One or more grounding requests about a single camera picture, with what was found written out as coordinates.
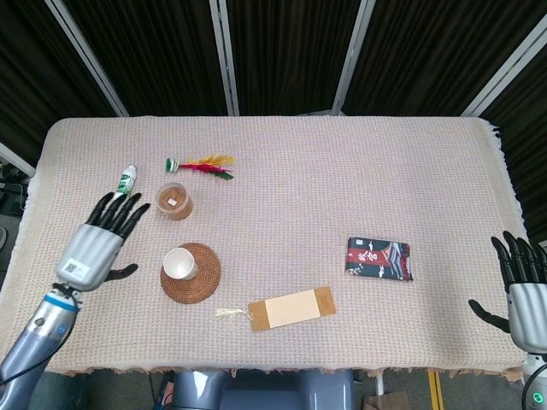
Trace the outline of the left black grey robot hand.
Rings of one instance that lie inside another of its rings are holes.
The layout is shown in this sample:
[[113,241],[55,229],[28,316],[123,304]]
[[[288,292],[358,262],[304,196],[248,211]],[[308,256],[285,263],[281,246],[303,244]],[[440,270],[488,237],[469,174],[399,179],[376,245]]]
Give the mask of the left black grey robot hand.
[[125,241],[150,208],[149,203],[136,208],[140,198],[139,193],[116,197],[110,192],[97,202],[56,265],[56,276],[62,284],[90,292],[105,282],[128,278],[138,270],[136,263],[121,269],[114,269],[113,265]]

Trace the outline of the right black grey robot hand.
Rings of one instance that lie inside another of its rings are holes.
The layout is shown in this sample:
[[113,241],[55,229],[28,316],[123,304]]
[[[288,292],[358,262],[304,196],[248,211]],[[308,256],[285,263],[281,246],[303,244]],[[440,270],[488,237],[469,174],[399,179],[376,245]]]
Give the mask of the right black grey robot hand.
[[497,252],[508,318],[492,314],[474,299],[474,314],[509,334],[513,343],[528,354],[547,355],[547,251],[509,231],[503,239],[491,238]]

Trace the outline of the white paper cup green print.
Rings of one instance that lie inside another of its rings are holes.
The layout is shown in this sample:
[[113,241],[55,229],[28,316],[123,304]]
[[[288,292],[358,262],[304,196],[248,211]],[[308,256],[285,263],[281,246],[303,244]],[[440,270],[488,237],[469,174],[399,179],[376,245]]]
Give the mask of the white paper cup green print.
[[169,250],[163,258],[162,268],[173,279],[190,280],[197,274],[197,263],[191,251],[185,248]]

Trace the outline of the round woven rattan coaster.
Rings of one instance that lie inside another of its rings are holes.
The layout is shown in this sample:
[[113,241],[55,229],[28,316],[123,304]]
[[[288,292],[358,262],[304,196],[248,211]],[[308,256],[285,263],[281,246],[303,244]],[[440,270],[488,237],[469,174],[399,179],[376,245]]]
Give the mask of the round woven rattan coaster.
[[160,283],[164,293],[173,301],[194,304],[212,296],[221,281],[221,263],[217,254],[202,243],[184,243],[197,263],[197,274],[190,280],[170,278],[161,267]]

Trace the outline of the beige woven tablecloth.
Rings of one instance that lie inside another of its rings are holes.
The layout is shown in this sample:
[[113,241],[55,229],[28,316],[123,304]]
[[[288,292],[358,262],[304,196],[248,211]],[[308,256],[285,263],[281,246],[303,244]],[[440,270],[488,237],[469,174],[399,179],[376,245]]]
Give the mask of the beige woven tablecloth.
[[[235,158],[233,179],[165,161]],[[526,234],[494,127],[444,117],[133,117],[65,119],[48,131],[0,291],[0,360],[55,281],[56,263],[124,168],[149,211],[115,267],[129,278],[86,293],[72,336],[49,364],[98,368],[430,367],[509,372],[523,359],[468,300],[507,312],[491,238]],[[156,204],[167,183],[193,201],[183,220]],[[407,243],[413,281],[350,275],[347,241]],[[212,296],[182,304],[160,283],[166,253],[209,246]],[[337,312],[253,332],[217,308],[329,286]]]

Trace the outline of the white bottle green label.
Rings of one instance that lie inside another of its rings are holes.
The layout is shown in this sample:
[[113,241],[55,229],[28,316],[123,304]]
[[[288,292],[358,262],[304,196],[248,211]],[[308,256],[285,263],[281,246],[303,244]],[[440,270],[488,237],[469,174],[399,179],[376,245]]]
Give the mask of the white bottle green label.
[[137,178],[137,168],[133,164],[128,165],[121,174],[121,177],[116,187],[113,198],[117,199],[118,197],[122,195],[126,195],[127,197],[130,197],[132,194],[132,189],[136,181],[136,178]]

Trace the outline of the colourful feather shuttlecock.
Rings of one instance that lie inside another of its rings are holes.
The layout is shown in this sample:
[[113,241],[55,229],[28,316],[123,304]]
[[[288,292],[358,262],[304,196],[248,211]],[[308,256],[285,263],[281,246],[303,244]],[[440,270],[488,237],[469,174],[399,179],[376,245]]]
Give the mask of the colourful feather shuttlecock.
[[231,180],[231,170],[225,169],[225,166],[232,165],[235,158],[230,155],[210,155],[197,160],[180,161],[175,158],[167,158],[165,161],[165,170],[167,173],[177,173],[180,170],[188,169],[201,173],[211,174],[224,180]]

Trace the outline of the dark snack packet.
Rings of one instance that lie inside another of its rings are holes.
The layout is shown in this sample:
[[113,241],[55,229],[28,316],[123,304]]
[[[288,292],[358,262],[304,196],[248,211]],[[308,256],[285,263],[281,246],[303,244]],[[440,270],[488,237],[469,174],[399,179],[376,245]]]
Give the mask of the dark snack packet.
[[347,241],[345,270],[353,276],[413,281],[407,243],[350,237]]

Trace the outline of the dark fabric screen panel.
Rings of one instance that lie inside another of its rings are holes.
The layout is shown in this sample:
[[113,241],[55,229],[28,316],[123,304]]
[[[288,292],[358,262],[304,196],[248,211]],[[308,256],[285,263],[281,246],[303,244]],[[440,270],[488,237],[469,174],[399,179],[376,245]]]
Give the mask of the dark fabric screen panel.
[[114,116],[44,0],[0,0],[0,143],[35,166],[57,121]]
[[499,130],[528,237],[547,240],[547,45],[481,117]]
[[209,0],[63,0],[132,116],[227,113]]
[[226,0],[239,112],[333,106],[361,0]]
[[545,15],[547,0],[376,0],[342,111],[457,116]]

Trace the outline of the brown cream bookmark with tassel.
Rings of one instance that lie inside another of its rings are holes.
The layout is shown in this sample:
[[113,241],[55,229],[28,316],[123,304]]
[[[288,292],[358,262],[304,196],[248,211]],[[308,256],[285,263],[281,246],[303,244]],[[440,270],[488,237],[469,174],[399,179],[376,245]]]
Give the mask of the brown cream bookmark with tassel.
[[215,317],[245,316],[253,332],[334,315],[337,312],[329,286],[252,302],[246,309],[217,308]]

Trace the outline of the grey blue robot torso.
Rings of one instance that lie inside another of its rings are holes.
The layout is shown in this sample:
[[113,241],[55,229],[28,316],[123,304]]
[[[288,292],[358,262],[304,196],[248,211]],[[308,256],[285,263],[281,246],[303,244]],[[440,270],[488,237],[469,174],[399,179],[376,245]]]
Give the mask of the grey blue robot torso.
[[170,410],[355,410],[353,371],[183,371]]

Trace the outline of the white partition frame post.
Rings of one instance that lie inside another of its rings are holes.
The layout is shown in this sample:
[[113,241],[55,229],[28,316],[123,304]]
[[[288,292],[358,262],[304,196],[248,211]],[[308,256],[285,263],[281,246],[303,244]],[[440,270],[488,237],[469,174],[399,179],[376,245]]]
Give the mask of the white partition frame post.
[[333,100],[331,115],[340,116],[356,69],[376,0],[361,0]]
[[43,0],[57,24],[62,29],[69,43],[73,46],[85,68],[94,79],[99,90],[118,117],[129,117],[129,111],[122,102],[113,83],[96,56],[92,47],[70,14],[63,0]]
[[480,117],[547,45],[547,14],[526,35],[500,68],[462,111],[462,117]]
[[240,116],[227,2],[226,0],[209,0],[209,7],[227,114],[229,116]]
[[0,142],[0,157],[6,160],[8,163],[12,164],[14,167],[17,167],[29,178],[32,178],[36,173],[36,169],[30,163],[22,159],[12,149],[10,149],[9,147],[7,147],[5,144],[1,142]]

